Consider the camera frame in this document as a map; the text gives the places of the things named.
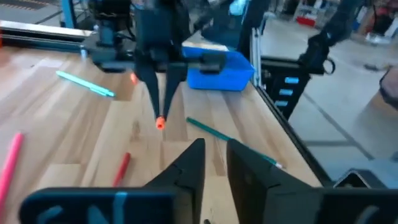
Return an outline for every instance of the orange marker cap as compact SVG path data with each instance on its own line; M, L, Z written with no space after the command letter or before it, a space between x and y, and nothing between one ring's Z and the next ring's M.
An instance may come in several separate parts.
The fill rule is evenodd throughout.
M159 130L163 130L165 127L166 120L163 116L156 118L156 128Z
M130 79L132 81L132 84L134 84L134 85L138 84L138 78L137 78L137 75L134 72L130 74Z

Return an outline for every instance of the red marker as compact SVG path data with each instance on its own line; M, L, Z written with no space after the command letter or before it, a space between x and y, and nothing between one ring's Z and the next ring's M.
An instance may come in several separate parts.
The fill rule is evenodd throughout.
M163 116L159 116L158 118L156 118L156 128L158 130L163 130L166 124L166 120L164 119Z
M120 164L118 173L116 174L116 177L114 178L113 187L119 187L120 186L120 184L121 184L121 182L122 182L122 180L124 178L124 175L126 173L127 167L129 166L130 157L131 157L130 153L126 152L124 157L123 157L123 161Z
M139 82L139 79L137 78L137 75L134 72L130 74L130 79L133 85L137 85Z
M8 190L10 188L12 178L14 176L15 166L17 165L19 151L21 149L22 140L24 136L22 133L17 133L11 142L4 167L1 171L0 176L0 219L2 218L2 212L4 205L6 204Z

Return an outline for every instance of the blue label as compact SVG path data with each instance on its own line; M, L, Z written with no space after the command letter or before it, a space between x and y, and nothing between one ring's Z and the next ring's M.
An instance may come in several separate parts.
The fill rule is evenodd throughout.
M288 101L277 100L275 101L275 106L287 106L288 103L289 103Z
M295 77L286 77L286 78L285 78L285 83L288 83L288 84L298 84L298 83L299 83L299 78L295 78Z
M112 224L123 224L125 223L124 219L124 210L123 206L127 198L127 192L118 192L116 193L114 200L113 200L113 220ZM58 205L47 209L46 211L39 214L37 217L38 224L46 224L46 223L53 223L51 220L57 216L59 216L63 212L63 208ZM106 216L103 212L95 205L92 205L88 208L87 211L87 219L88 224L109 224L109 221L105 218Z
M282 96L291 96L291 95L293 95L293 90L281 89L281 90L279 90L279 95L282 95Z

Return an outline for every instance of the metal frame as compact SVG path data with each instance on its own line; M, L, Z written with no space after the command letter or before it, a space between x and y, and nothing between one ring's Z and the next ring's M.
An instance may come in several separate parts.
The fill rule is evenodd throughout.
M61 0L63 16L65 17L65 27L76 29L77 20L73 0Z
M260 47L261 44L260 44L259 30L253 28L251 33L251 41L250 41L250 62L255 69L251 82L256 88L262 85Z
M92 33L92 31L88 30L75 30L9 21L0 21L0 30L2 31L2 42L4 45L45 50L59 50L62 52L74 52L77 54L80 53L81 42ZM247 48L249 52L248 57L250 57L251 32L248 37L249 40L247 45L243 47ZM274 106L267 93L262 88L257 87L256 89L321 184L324 186L332 185L331 179L328 177L325 170L312 156L308 148L297 136L282 113Z
M269 8L270 1L250 0L243 21L242 29L239 36L239 44L237 51L241 52L248 60L250 60L250 41L252 29L258 29L262 26L264 13Z

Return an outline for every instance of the pink marker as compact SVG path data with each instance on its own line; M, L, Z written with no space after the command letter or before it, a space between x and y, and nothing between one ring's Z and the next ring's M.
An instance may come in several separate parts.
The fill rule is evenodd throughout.
M6 204L8 190L10 188L12 178L14 176L15 166L17 165L19 150L21 149L22 140L24 136L22 133L17 133L11 142L4 167L1 171L0 176L0 220L2 219L2 213L4 205Z

